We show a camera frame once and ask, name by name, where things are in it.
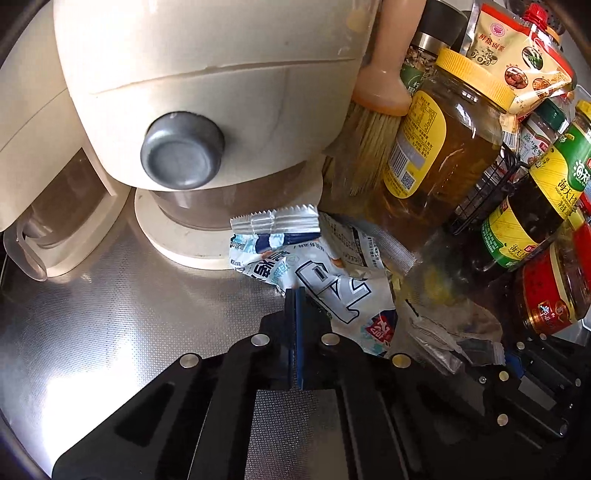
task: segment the wire rack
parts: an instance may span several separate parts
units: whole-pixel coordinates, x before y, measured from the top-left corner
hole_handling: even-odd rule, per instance
[[[447,223],[447,230],[458,235],[470,225],[480,225],[492,211],[513,191],[511,179],[520,167],[525,166],[519,155],[503,143],[495,162],[483,173],[472,191],[456,209]]]

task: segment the soy sauce bottle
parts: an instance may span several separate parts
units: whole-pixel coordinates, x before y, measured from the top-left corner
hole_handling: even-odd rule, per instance
[[[526,259],[571,214],[591,179],[591,103],[482,226],[466,235],[459,278],[484,287]]]

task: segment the plastic snack bag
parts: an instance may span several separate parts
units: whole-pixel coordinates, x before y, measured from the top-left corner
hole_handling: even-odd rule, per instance
[[[230,221],[230,264],[281,292],[305,287],[333,331],[387,355],[397,314],[373,237],[313,206],[253,213]]]
[[[547,14],[539,5],[530,6],[525,20],[493,0],[477,0],[478,7],[476,24],[466,30],[465,44],[472,41],[467,56],[513,89],[508,113],[521,118],[545,98],[574,89],[574,70],[546,33]]]

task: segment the spice jar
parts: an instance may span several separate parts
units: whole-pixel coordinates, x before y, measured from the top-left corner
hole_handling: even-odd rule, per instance
[[[566,225],[556,242],[517,272],[513,312],[518,328],[552,335],[584,318],[591,306],[591,227],[584,223],[573,232]]]
[[[423,81],[392,148],[367,217],[416,251],[464,199],[501,150],[499,117],[515,95],[445,48]]]
[[[566,115],[552,100],[544,100],[521,124],[519,155],[521,161],[533,165],[558,138]]]
[[[400,70],[400,78],[411,95],[435,73],[439,52],[456,41],[467,22],[457,8],[441,0],[427,0]]]

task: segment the glass jar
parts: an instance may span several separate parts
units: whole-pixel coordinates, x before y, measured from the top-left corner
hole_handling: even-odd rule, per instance
[[[566,115],[550,99],[544,100],[521,124],[519,155],[532,166],[558,138]]]
[[[441,226],[501,150],[499,117],[512,90],[449,49],[425,80],[396,136],[367,217],[416,251]]]
[[[573,232],[565,222],[556,242],[517,272],[517,327],[552,335],[584,318],[591,306],[590,280],[591,227],[585,223]]]

